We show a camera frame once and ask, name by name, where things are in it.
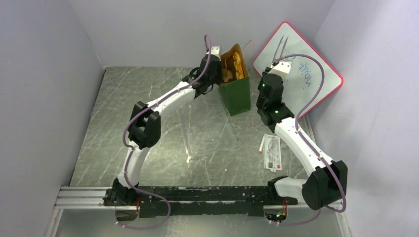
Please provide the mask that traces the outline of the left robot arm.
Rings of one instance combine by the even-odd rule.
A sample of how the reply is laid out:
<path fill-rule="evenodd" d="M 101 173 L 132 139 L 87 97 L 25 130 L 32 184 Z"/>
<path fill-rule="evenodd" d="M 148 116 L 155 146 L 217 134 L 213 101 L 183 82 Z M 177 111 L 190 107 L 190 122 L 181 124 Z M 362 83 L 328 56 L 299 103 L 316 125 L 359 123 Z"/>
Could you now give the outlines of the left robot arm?
<path fill-rule="evenodd" d="M 136 201 L 138 175 L 149 150 L 161 137 L 162 120 L 182 105 L 205 95 L 208 88 L 221 81 L 220 55 L 207 52 L 200 66 L 194 68 L 173 89 L 153 101 L 139 101 L 134 105 L 130 121 L 123 131 L 123 143 L 128 153 L 124 167 L 112 186 L 122 204 L 131 205 Z"/>

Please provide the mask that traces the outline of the green paper bag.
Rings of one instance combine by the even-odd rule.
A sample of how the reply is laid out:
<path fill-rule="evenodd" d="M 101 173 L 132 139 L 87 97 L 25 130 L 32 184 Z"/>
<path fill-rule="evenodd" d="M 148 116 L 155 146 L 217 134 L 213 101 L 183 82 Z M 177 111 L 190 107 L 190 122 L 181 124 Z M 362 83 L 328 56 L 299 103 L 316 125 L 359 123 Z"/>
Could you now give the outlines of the green paper bag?
<path fill-rule="evenodd" d="M 234 44 L 229 51 L 222 54 L 221 65 L 223 67 L 222 60 L 225 58 L 230 58 L 233 52 L 240 54 L 245 77 L 243 79 L 234 80 L 229 83 L 222 82 L 219 84 L 221 97 L 230 116 L 235 116 L 247 112 L 251 108 L 249 71 L 242 48 L 238 43 Z"/>

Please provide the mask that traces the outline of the braided fake bread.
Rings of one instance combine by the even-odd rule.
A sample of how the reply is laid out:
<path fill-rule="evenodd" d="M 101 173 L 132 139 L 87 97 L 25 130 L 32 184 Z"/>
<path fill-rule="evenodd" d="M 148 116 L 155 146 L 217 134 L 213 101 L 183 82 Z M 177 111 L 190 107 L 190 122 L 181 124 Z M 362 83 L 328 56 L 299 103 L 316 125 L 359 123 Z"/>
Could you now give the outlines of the braided fake bread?
<path fill-rule="evenodd" d="M 222 76 L 224 83 L 240 80 L 245 77 L 239 53 L 233 52 L 231 57 L 223 59 L 222 63 Z"/>

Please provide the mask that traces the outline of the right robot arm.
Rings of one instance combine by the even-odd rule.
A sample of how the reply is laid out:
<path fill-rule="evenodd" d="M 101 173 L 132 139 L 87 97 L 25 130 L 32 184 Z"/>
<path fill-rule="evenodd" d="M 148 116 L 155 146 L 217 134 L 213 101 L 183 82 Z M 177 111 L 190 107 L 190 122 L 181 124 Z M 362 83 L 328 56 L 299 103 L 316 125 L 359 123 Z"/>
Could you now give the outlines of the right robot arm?
<path fill-rule="evenodd" d="M 286 197 L 302 199 L 313 210 L 327 207 L 342 213 L 347 206 L 347 165 L 322 152 L 282 102 L 283 79 L 287 75 L 288 72 L 265 69 L 257 88 L 257 113 L 262 122 L 290 147 L 308 178 L 282 177 L 270 181 L 267 199 L 271 204 L 279 204 Z"/>

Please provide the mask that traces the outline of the long metal tweezers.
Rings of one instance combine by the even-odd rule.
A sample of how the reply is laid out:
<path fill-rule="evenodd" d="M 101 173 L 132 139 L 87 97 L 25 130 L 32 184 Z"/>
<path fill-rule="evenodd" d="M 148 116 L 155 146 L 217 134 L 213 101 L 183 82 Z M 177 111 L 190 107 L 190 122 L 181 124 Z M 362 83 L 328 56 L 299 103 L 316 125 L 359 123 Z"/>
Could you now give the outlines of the long metal tweezers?
<path fill-rule="evenodd" d="M 281 39 L 280 39 L 280 41 L 277 45 L 276 51 L 274 53 L 272 64 L 278 63 L 279 59 L 283 56 L 283 53 L 285 51 L 288 39 L 289 39 L 289 36 L 285 37 L 284 35 L 282 35 L 282 37 L 281 37 Z"/>

